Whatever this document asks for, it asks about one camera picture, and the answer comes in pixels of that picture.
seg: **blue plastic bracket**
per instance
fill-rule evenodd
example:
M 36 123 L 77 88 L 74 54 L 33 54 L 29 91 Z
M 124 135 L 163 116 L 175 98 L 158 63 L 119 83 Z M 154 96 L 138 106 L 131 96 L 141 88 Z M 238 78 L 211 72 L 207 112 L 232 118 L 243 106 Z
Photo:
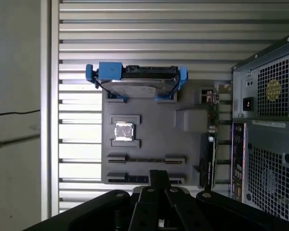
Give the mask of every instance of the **blue plastic bracket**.
M 93 83 L 95 85 L 95 88 L 99 88 L 99 83 L 96 81 L 95 78 L 95 72 L 93 71 L 93 65 L 87 64 L 86 65 L 86 80 Z
M 122 63 L 100 63 L 98 69 L 99 80 L 121 80 Z
M 187 67 L 186 66 L 180 66 L 180 81 L 178 90 L 181 89 L 181 86 L 188 81 L 188 73 L 187 73 Z

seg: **gray plastic block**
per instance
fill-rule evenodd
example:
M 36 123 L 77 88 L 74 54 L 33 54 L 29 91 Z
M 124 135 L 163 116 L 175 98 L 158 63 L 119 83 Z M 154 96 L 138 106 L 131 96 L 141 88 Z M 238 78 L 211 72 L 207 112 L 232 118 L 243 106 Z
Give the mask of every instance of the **gray plastic block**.
M 115 124 L 116 122 L 140 124 L 140 115 L 111 115 L 110 124 Z
M 208 111 L 206 109 L 193 108 L 175 112 L 176 128 L 186 132 L 206 133 L 208 131 L 208 121 Z
M 110 140 L 111 147 L 132 147 L 132 148 L 140 148 L 140 141 L 115 141 L 114 139 Z

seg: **black cable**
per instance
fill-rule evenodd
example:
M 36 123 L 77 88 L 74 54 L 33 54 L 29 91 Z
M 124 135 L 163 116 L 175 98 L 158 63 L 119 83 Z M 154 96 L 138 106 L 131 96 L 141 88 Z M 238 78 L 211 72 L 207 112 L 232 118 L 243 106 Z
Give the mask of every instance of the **black cable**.
M 6 112 L 6 113 L 0 113 L 0 116 L 6 116 L 6 115 L 13 115 L 13 114 L 16 114 L 16 115 L 26 115 L 26 114 L 31 114 L 31 113 L 35 113 L 35 112 L 40 112 L 40 109 L 39 110 L 34 110 L 34 111 L 29 111 L 29 112 Z

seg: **metal frame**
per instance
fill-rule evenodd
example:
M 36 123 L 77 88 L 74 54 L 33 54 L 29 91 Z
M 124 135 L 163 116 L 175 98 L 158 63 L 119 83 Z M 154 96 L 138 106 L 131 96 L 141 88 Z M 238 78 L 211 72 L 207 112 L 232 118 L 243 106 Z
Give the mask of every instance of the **metal frame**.
M 41 1 L 41 219 L 58 213 L 59 0 Z
M 41 110 L 41 131 L 40 131 L 40 145 L 41 145 L 41 219 L 49 218 L 49 198 L 50 198 L 50 17 L 49 12 L 51 8 L 50 0 L 41 1 L 41 30 L 40 30 L 40 110 Z

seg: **metal mesh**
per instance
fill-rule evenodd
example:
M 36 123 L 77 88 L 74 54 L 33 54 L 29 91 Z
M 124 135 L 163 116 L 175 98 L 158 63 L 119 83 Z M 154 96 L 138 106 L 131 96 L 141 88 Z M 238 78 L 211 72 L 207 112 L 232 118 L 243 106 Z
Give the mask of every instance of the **metal mesh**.
M 288 116 L 289 59 L 260 69 L 257 103 L 259 116 Z
M 282 156 L 257 147 L 250 153 L 249 192 L 261 210 L 280 218 L 289 218 L 289 168 Z

